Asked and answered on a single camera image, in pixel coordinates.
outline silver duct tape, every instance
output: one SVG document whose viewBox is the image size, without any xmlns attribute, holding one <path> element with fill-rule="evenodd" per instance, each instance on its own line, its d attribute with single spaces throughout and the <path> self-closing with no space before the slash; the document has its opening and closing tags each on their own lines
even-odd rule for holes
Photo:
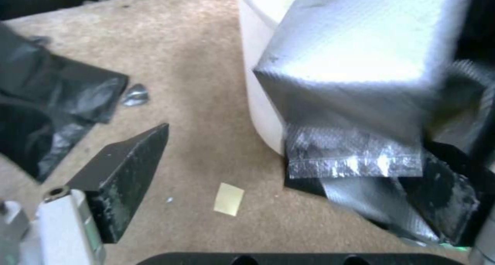
<svg viewBox="0 0 495 265">
<path fill-rule="evenodd" d="M 479 60 L 457 60 L 449 75 L 450 87 L 429 127 L 433 140 L 451 144 L 477 160 L 493 149 L 483 149 L 493 135 L 495 68 Z"/>
<path fill-rule="evenodd" d="M 421 148 L 357 127 L 286 125 L 290 178 L 421 176 Z"/>
<path fill-rule="evenodd" d="M 386 226 L 399 237 L 426 244 L 443 242 L 407 202 L 396 179 L 357 177 L 320 181 L 331 202 Z"/>
<path fill-rule="evenodd" d="M 435 110 L 469 2 L 296 0 L 255 71 L 286 119 L 304 92 L 365 130 L 414 144 Z"/>
</svg>

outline foil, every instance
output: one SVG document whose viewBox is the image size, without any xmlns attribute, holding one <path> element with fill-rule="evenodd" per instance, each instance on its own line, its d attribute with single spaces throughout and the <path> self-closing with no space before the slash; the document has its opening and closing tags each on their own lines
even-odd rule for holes
<svg viewBox="0 0 495 265">
<path fill-rule="evenodd" d="M 422 150 L 357 127 L 286 125 L 290 178 L 421 176 Z"/>
</svg>

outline gray tape-wrapped block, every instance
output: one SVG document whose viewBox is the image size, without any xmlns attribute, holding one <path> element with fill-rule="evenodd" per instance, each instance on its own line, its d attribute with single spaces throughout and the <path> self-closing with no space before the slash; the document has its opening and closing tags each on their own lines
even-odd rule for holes
<svg viewBox="0 0 495 265">
<path fill-rule="evenodd" d="M 469 2 L 296 0 L 254 69 L 291 127 L 290 177 L 421 175 Z"/>
</svg>

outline hole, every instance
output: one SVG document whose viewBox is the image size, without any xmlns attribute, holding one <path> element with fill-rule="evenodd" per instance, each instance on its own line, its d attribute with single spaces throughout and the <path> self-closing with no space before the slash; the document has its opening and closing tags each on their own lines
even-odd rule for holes
<svg viewBox="0 0 495 265">
<path fill-rule="evenodd" d="M 343 265 L 370 265 L 370 263 L 359 256 L 349 256 L 345 259 Z"/>
<path fill-rule="evenodd" d="M 56 195 L 59 195 L 63 192 L 63 189 L 62 188 L 56 188 L 56 189 L 53 189 L 50 191 L 50 195 L 51 196 L 56 196 Z"/>
<path fill-rule="evenodd" d="M 230 265 L 258 265 L 258 261 L 251 256 L 238 256 Z"/>
</svg>

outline silver metal part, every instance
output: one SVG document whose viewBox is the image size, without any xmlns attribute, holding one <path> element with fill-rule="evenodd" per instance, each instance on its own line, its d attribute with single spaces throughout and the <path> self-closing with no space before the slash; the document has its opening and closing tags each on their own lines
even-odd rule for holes
<svg viewBox="0 0 495 265">
<path fill-rule="evenodd" d="M 57 200 L 70 194 L 70 188 L 68 186 L 55 187 L 43 194 L 43 201 L 45 203 Z"/>
<path fill-rule="evenodd" d="M 21 205 L 14 201 L 3 202 L 0 215 L 0 264 L 19 263 L 19 243 L 29 228 L 29 219 Z"/>
<path fill-rule="evenodd" d="M 469 254 L 471 265 L 495 265 L 495 207 L 481 228 Z"/>
<path fill-rule="evenodd" d="M 136 106 L 147 103 L 150 100 L 150 95 L 146 87 L 140 83 L 129 88 L 124 94 L 122 104 L 126 106 Z"/>
</svg>

